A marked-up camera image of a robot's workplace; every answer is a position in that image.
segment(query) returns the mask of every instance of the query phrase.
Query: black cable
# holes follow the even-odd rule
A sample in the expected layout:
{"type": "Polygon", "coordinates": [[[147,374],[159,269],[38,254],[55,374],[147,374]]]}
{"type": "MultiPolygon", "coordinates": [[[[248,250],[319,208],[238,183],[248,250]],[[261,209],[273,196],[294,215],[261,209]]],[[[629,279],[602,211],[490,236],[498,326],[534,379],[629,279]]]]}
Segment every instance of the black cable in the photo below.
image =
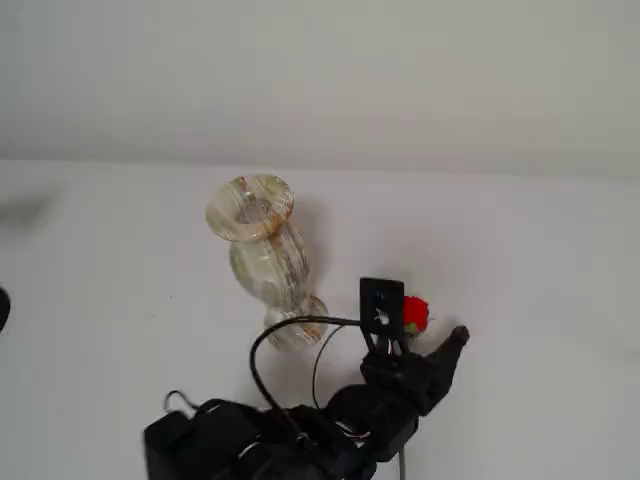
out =
{"type": "Polygon", "coordinates": [[[404,447],[398,452],[398,478],[399,480],[406,480],[407,478],[407,462],[404,457],[404,447]]]}
{"type": "Polygon", "coordinates": [[[303,438],[304,433],[300,429],[300,427],[296,424],[296,422],[291,418],[291,416],[284,410],[278,402],[273,398],[273,396],[265,387],[262,378],[260,378],[260,374],[258,373],[258,368],[256,366],[256,352],[258,351],[258,347],[260,344],[273,332],[280,330],[289,325],[296,324],[305,324],[305,323],[323,323],[328,325],[340,325],[340,326],[352,326],[359,327],[360,322],[358,320],[348,320],[345,318],[337,318],[337,317],[313,317],[311,315],[305,315],[295,318],[288,318],[281,322],[276,323],[275,325],[266,328],[258,338],[255,339],[253,345],[251,345],[251,350],[249,352],[249,368],[251,369],[251,375],[253,376],[253,381],[256,382],[256,387],[264,397],[264,399],[271,405],[271,408],[275,410],[287,423],[287,426],[291,429],[292,433],[296,436],[296,438],[303,438]]]}
{"type": "Polygon", "coordinates": [[[318,363],[320,363],[320,357],[322,356],[322,352],[324,352],[324,349],[326,348],[326,346],[329,345],[329,342],[331,341],[333,336],[343,328],[344,328],[344,325],[340,325],[339,327],[335,328],[333,332],[329,334],[329,336],[326,338],[326,340],[322,344],[322,347],[320,347],[320,350],[318,351],[318,355],[316,356],[316,360],[313,363],[313,374],[311,375],[311,396],[313,397],[313,403],[318,410],[320,410],[320,405],[318,404],[318,399],[316,398],[316,375],[318,373],[318,363]]]}
{"type": "Polygon", "coordinates": [[[174,395],[179,396],[182,401],[192,410],[197,411],[200,408],[200,405],[198,405],[197,403],[193,403],[191,400],[189,400],[189,397],[187,397],[184,392],[182,392],[181,390],[171,390],[169,393],[167,393],[164,397],[164,401],[162,402],[162,407],[165,411],[165,413],[169,413],[172,410],[169,408],[169,400],[171,399],[171,397],[173,397],[174,395]]]}

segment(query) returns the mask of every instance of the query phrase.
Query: red object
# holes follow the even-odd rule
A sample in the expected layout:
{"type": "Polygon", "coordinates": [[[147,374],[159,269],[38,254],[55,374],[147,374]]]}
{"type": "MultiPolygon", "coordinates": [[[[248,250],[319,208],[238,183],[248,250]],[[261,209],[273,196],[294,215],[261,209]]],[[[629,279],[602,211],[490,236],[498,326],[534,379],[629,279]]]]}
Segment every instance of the red object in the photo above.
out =
{"type": "Polygon", "coordinates": [[[411,333],[427,328],[429,304],[418,297],[404,297],[404,326],[411,333]]]}

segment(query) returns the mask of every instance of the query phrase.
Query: black bracket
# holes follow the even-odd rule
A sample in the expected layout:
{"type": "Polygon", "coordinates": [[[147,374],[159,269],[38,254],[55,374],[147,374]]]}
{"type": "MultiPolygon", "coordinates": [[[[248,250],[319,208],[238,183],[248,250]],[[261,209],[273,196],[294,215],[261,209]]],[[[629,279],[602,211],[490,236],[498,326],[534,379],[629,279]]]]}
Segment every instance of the black bracket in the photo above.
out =
{"type": "Polygon", "coordinates": [[[376,350],[371,335],[387,344],[397,342],[408,353],[404,332],[404,283],[382,278],[360,279],[360,321],[370,351],[376,350]]]}

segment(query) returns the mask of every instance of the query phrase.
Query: white backdrop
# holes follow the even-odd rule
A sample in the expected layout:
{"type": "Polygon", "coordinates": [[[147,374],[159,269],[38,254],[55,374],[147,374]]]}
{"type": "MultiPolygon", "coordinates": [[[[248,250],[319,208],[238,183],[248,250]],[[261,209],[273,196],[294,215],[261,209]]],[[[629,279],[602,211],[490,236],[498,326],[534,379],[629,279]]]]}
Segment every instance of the white backdrop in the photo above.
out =
{"type": "MultiPolygon", "coordinates": [[[[218,167],[0,162],[0,469],[11,480],[143,479],[162,396],[260,405],[247,365],[262,305],[209,232],[218,167]]],[[[640,187],[497,176],[278,172],[296,193],[319,295],[357,315],[358,278],[431,301],[427,345],[469,326],[451,394],[407,449],[409,479],[640,476],[640,187]]],[[[314,352],[265,346],[285,404],[310,402],[314,352]]],[[[336,337],[320,400],[357,377],[336,337]]],[[[386,465],[377,478],[396,478],[386,465]]]]}
{"type": "Polygon", "coordinates": [[[0,3],[0,157],[640,179],[632,0],[0,3]]]}

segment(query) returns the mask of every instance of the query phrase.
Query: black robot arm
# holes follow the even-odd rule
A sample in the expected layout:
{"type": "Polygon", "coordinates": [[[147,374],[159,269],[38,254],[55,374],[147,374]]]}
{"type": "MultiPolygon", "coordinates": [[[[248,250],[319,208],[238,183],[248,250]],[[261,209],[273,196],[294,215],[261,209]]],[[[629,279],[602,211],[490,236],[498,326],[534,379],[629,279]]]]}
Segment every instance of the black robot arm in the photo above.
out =
{"type": "MultiPolygon", "coordinates": [[[[402,294],[399,282],[363,279],[361,298],[367,282],[373,283],[364,295],[381,294],[375,308],[389,313],[392,309],[384,300],[402,294]]],[[[258,411],[214,399],[194,406],[192,417],[171,412],[147,427],[149,480],[370,479],[377,463],[391,460],[413,436],[419,417],[447,395],[469,339],[466,327],[456,327],[435,352],[423,357],[406,348],[396,328],[401,321],[397,312],[388,320],[395,325],[387,329],[388,324],[363,315],[359,325],[365,339],[369,336],[369,353],[360,366],[365,383],[342,388],[323,409],[277,406],[258,411]],[[376,335],[377,345],[371,335],[376,335]],[[386,344],[390,348],[379,348],[386,344]]]]}

